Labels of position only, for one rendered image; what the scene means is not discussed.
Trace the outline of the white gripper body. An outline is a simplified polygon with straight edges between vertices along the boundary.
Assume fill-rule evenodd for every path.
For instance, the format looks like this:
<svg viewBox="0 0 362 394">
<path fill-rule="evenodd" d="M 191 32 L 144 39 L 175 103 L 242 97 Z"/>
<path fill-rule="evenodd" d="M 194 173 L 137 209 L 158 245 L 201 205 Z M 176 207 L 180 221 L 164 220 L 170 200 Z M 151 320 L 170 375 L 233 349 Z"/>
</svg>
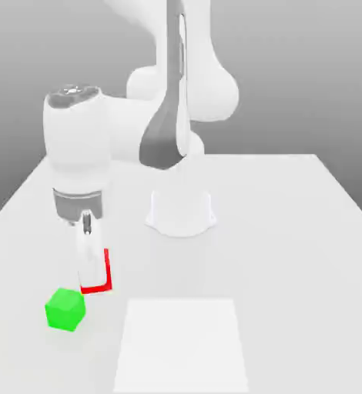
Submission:
<svg viewBox="0 0 362 394">
<path fill-rule="evenodd" d="M 80 285 L 103 285 L 105 263 L 100 221 L 83 210 L 76 230 L 77 267 Z"/>
</svg>

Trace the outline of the small red cube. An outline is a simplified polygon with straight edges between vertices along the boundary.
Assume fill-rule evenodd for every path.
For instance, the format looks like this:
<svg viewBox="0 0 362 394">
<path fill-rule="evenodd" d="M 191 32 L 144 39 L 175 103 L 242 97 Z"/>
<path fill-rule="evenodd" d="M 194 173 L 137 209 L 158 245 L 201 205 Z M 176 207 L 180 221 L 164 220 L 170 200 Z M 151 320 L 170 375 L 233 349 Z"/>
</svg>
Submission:
<svg viewBox="0 0 362 394">
<path fill-rule="evenodd" d="M 111 276 L 111 265 L 109 260 L 109 250 L 107 248 L 103 249 L 103 264 L 106 273 L 106 280 L 98 285 L 83 285 L 80 281 L 80 290 L 83 295 L 107 292 L 112 290 L 112 276 Z"/>
</svg>

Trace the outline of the small green cube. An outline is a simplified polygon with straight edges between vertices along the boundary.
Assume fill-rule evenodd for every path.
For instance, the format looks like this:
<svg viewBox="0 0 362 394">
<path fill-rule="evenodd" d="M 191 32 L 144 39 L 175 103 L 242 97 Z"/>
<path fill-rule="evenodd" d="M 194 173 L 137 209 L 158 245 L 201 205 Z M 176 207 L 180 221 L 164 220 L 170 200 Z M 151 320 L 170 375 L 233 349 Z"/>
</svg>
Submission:
<svg viewBox="0 0 362 394">
<path fill-rule="evenodd" d="M 85 300 L 81 292 L 58 288 L 45 304 L 48 326 L 74 332 L 85 316 Z"/>
</svg>

